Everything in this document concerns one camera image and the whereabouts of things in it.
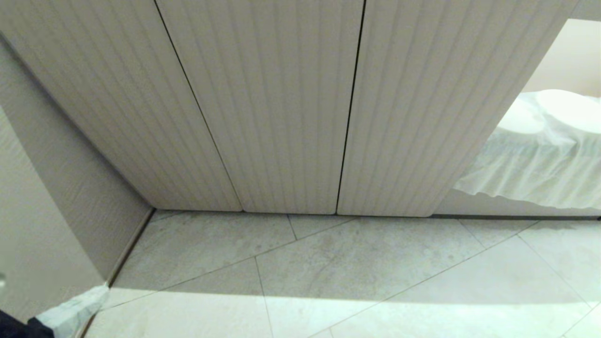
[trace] white cabinet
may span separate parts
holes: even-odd
[[[368,0],[338,213],[427,217],[576,0]]]
[[[0,29],[153,206],[240,210],[153,1],[5,1]]]
[[[363,2],[158,4],[244,210],[333,214]]]
[[[0,29],[156,207],[426,217],[577,1],[23,0]]]

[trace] vertical grooved panel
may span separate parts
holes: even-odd
[[[368,0],[339,214],[432,214],[576,0]]]
[[[363,2],[157,3],[244,210],[334,213]]]
[[[7,1],[0,29],[69,117],[164,209],[240,210],[153,1]]]

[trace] bed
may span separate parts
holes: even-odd
[[[601,209],[601,102],[522,93],[454,189],[540,206]]]

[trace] floor tile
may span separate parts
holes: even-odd
[[[185,211],[156,209],[156,211],[154,212],[154,215],[152,215],[152,218],[150,219],[150,222],[164,220],[165,218],[181,214],[182,212],[185,212]]]
[[[310,338],[332,338],[332,333],[330,332],[330,330],[325,330],[322,332],[319,332],[318,334],[311,336]]]
[[[271,337],[254,259],[100,312],[86,338]]]
[[[598,305],[585,318],[568,331],[566,338],[601,337],[601,305]]]
[[[286,215],[185,212],[150,223],[123,266],[114,284],[120,290],[107,306],[140,296],[140,290],[152,293],[292,241]]]
[[[601,301],[601,223],[542,221],[520,237],[590,306]]]
[[[501,243],[538,221],[459,220],[487,248]]]
[[[457,220],[360,218],[257,262],[274,336],[307,337],[481,250]]]
[[[330,229],[355,219],[353,216],[335,215],[289,215],[296,238],[304,238],[322,230]]]
[[[589,307],[514,237],[331,328],[353,337],[560,337]]]

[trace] wall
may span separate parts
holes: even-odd
[[[0,309],[20,320],[112,274],[152,208],[0,38]]]
[[[522,91],[545,89],[601,96],[601,22],[566,22]]]

